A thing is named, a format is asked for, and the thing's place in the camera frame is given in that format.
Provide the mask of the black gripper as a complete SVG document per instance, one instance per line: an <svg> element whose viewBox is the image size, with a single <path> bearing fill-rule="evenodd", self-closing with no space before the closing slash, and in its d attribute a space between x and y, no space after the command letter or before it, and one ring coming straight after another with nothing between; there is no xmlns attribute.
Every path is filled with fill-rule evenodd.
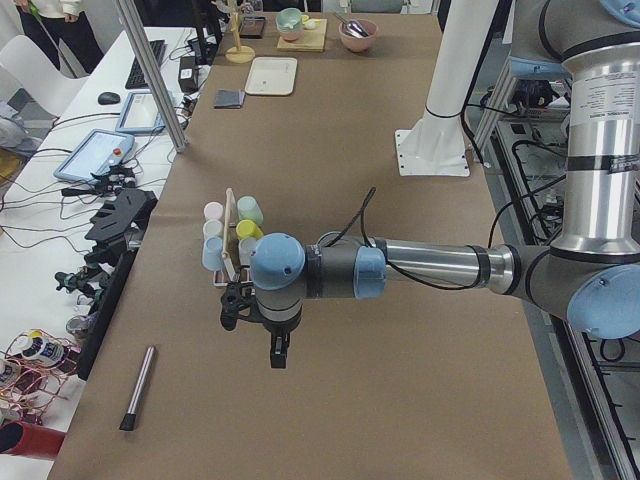
<svg viewBox="0 0 640 480"><path fill-rule="evenodd" d="M269 319L263 321L264 328L271 335L270 365L273 369L279 369L280 366L286 365L290 336L299 324L299 314L284 321Z"/></svg>

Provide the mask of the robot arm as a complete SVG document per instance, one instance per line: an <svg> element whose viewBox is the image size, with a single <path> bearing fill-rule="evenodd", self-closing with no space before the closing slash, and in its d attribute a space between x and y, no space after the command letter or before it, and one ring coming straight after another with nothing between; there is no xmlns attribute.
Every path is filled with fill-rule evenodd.
<svg viewBox="0 0 640 480"><path fill-rule="evenodd" d="M437 246L338 235L303 246L272 233L254 247L251 318L286 364L307 299L375 298L395 272L443 289L488 288L529 301L603 339L639 329L639 245L632 237L639 168L639 5L635 1L520 1L517 57L559 62L571 75L560 235L547 247Z"/></svg>

